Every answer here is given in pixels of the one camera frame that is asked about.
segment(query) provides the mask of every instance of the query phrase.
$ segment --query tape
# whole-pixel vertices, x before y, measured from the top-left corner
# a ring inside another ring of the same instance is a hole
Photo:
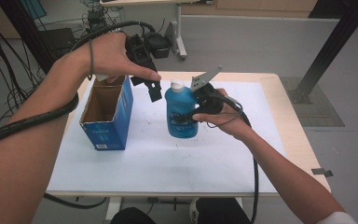
[[[333,172],[330,170],[326,171],[324,168],[311,169],[314,175],[324,175],[325,177],[333,176]]]

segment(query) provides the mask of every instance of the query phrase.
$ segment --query white tabletop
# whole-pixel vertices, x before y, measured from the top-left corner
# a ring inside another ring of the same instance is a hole
[[[161,74],[189,80],[199,73]],[[287,151],[288,159],[307,173],[320,167],[276,75],[223,73],[216,80],[213,85],[225,88],[242,103],[254,129],[279,152],[286,156]],[[164,93],[169,81],[161,84]],[[97,151],[78,123],[88,85],[62,140],[48,192],[89,196],[247,196],[254,192],[252,155],[241,142],[205,123],[194,138],[173,138],[166,127],[165,100],[151,103],[144,85],[132,90],[127,148]],[[315,178],[329,189],[323,176]],[[260,192],[277,195],[261,170]]]

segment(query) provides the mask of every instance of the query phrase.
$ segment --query hand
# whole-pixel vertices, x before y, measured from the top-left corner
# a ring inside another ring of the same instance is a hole
[[[149,80],[159,81],[161,76],[148,68],[131,62],[125,50],[126,35],[123,33],[109,33],[92,40],[94,74],[110,76],[107,81],[112,82],[117,76],[133,75]],[[86,76],[90,74],[90,43],[72,52],[78,57],[86,57]]]
[[[218,91],[227,96],[227,92],[224,89],[218,89]],[[227,104],[224,104],[222,111],[217,115],[195,114],[192,118],[197,121],[210,122],[237,139],[240,139],[243,131],[250,129],[241,116]]]

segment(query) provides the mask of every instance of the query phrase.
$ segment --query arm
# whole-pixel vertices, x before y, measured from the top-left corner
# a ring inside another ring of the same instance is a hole
[[[122,33],[93,40],[94,71],[111,76],[160,76],[127,58]],[[85,45],[60,58],[40,87],[10,122],[61,108],[72,100],[90,72],[90,47]],[[67,116],[15,133],[0,141],[0,223],[31,223],[54,167]]]
[[[218,125],[237,116],[227,105],[222,112],[230,114],[197,114],[193,119]],[[342,206],[318,181],[283,157],[240,117],[220,126],[220,129],[250,149],[275,189],[301,221],[316,223],[334,212],[344,212]]]

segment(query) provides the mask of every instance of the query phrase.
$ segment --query black pole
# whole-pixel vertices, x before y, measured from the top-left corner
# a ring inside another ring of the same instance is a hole
[[[45,74],[57,60],[39,36],[34,20],[23,7],[21,0],[0,0],[0,7],[7,15],[21,39],[34,55]]]
[[[302,78],[295,90],[289,91],[290,99],[294,104],[309,104],[310,93],[328,66],[336,58],[342,47],[358,27],[358,0],[351,1],[351,6],[339,20],[327,41],[319,51],[306,75]]]

